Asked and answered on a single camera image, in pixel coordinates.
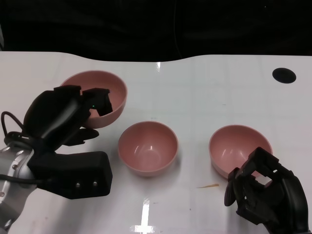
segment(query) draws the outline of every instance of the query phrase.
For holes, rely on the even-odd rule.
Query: white table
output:
[[[272,71],[286,67],[297,80],[282,84]],[[211,167],[208,141],[228,124],[260,131],[273,154],[301,180],[310,209],[312,185],[312,58],[278,56],[200,56],[173,62],[105,62],[62,53],[0,52],[0,111],[20,120],[34,98],[71,75],[105,70],[127,83],[121,117],[100,136],[59,153],[105,151],[113,170],[106,197],[67,200],[35,190],[10,234],[265,234],[262,225],[227,208],[227,182]],[[8,119],[9,131],[18,127]],[[165,175],[144,179],[131,174],[117,157],[117,141],[130,125],[155,120],[171,127],[180,158]],[[197,187],[220,184],[219,187]]]

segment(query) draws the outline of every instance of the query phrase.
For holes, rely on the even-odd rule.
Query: bowl rim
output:
[[[82,73],[88,73],[88,72],[101,72],[101,73],[108,73],[108,74],[110,74],[110,75],[113,75],[113,76],[115,76],[117,79],[119,79],[119,80],[121,81],[121,83],[123,84],[123,86],[125,87],[126,96],[125,96],[124,100],[122,101],[122,103],[121,103],[115,110],[113,110],[111,113],[108,113],[108,114],[106,114],[106,115],[104,115],[104,116],[98,116],[98,117],[92,117],[92,118],[89,117],[89,118],[88,118],[88,121],[89,121],[89,119],[99,119],[99,118],[103,118],[103,117],[108,117],[108,116],[112,115],[114,112],[116,112],[117,110],[119,110],[119,109],[126,103],[127,96],[128,96],[128,88],[127,88],[127,85],[126,85],[126,83],[125,83],[119,76],[117,76],[117,75],[114,74],[114,73],[107,72],[107,71],[103,71],[103,70],[88,70],[88,71],[84,71],[84,72],[78,72],[78,73],[72,75],[71,77],[67,78],[67,79],[61,84],[61,86],[63,86],[64,83],[65,83],[66,81],[68,81],[69,79],[73,78],[74,76],[77,76],[77,75],[82,74]]]
[[[224,171],[223,170],[223,168],[221,168],[220,166],[219,166],[219,164],[218,163],[216,163],[216,161],[215,161],[215,159],[212,157],[212,154],[211,154],[211,140],[212,140],[212,138],[215,136],[215,134],[217,133],[217,132],[219,132],[220,130],[222,130],[222,129],[224,129],[224,128],[229,128],[229,127],[234,127],[234,126],[238,126],[238,127],[244,127],[244,128],[248,128],[248,129],[250,129],[250,130],[253,130],[253,131],[255,131],[256,133],[258,133],[259,135],[261,135],[265,140],[266,140],[266,142],[268,143],[268,145],[269,145],[269,147],[270,147],[270,154],[273,154],[273,149],[272,149],[272,146],[271,146],[271,144],[270,144],[270,142],[268,141],[268,139],[262,134],[262,133],[260,133],[259,131],[257,131],[256,129],[254,129],[254,128],[251,128],[251,127],[248,127],[248,126],[246,126],[246,125],[241,125],[241,124],[230,124],[230,125],[226,125],[226,126],[223,126],[223,127],[221,127],[221,128],[219,128],[218,130],[216,130],[213,134],[212,134],[212,136],[210,137],[210,140],[209,140],[209,155],[210,155],[210,159],[214,162],[214,164],[216,165],[216,166],[218,166],[218,168],[220,168],[222,171]]]
[[[134,126],[136,126],[136,125],[139,125],[139,124],[143,124],[143,123],[154,123],[154,124],[159,124],[159,125],[165,126],[165,127],[168,128],[168,129],[170,130],[170,132],[174,135],[175,140],[176,140],[176,152],[175,152],[175,155],[174,155],[173,158],[170,160],[170,162],[168,162],[165,166],[163,166],[163,167],[161,167],[161,168],[159,168],[159,169],[157,169],[157,170],[143,171],[143,170],[138,170],[138,169],[136,169],[136,168],[133,168],[133,167],[131,167],[129,164],[127,164],[127,163],[123,160],[123,158],[121,157],[121,155],[120,155],[119,147],[120,147],[120,139],[121,139],[121,137],[122,137],[122,136],[125,134],[125,132],[126,132],[127,130],[129,130],[130,128],[132,128],[132,127],[134,127]],[[141,122],[135,123],[135,124],[131,125],[130,127],[128,127],[125,131],[123,131],[123,133],[121,134],[120,138],[118,139],[118,156],[119,156],[119,158],[121,159],[121,161],[122,161],[127,167],[129,167],[130,169],[132,169],[132,170],[134,170],[134,171],[136,171],[136,172],[140,172],[140,173],[154,173],[154,172],[159,172],[159,171],[163,170],[164,168],[168,167],[168,166],[175,160],[175,158],[176,158],[176,156],[177,156],[177,154],[178,154],[178,151],[179,151],[179,141],[178,141],[178,139],[177,139],[176,134],[174,133],[174,131],[173,131],[171,128],[169,128],[167,125],[165,125],[165,124],[163,124],[163,123],[160,123],[160,122],[157,122],[157,121],[141,121]]]

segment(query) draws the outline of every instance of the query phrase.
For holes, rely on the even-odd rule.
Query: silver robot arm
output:
[[[22,179],[33,179],[27,166],[34,151],[18,147],[10,147],[0,151],[0,174]],[[25,202],[34,184],[13,183],[0,180],[0,234],[7,234],[11,225],[17,220],[24,209]]]

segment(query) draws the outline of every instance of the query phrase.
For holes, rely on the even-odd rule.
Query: small stick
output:
[[[197,189],[204,189],[204,188],[211,188],[211,187],[219,187],[219,184],[207,185],[207,186],[204,186],[204,187],[199,187]]]

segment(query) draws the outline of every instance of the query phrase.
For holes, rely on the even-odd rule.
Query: black cable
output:
[[[19,184],[42,184],[46,182],[46,180],[43,179],[20,179],[16,177],[12,177],[9,175],[2,175],[0,174],[0,180],[7,180],[12,183],[19,183]]]
[[[1,124],[2,124],[2,129],[3,129],[4,136],[6,136],[8,134],[8,132],[6,130],[6,126],[5,126],[5,121],[4,121],[4,117],[6,115],[11,117],[15,121],[15,123],[17,123],[18,126],[25,132],[24,125],[19,121],[18,118],[16,118],[11,112],[3,111],[2,114],[1,114]]]

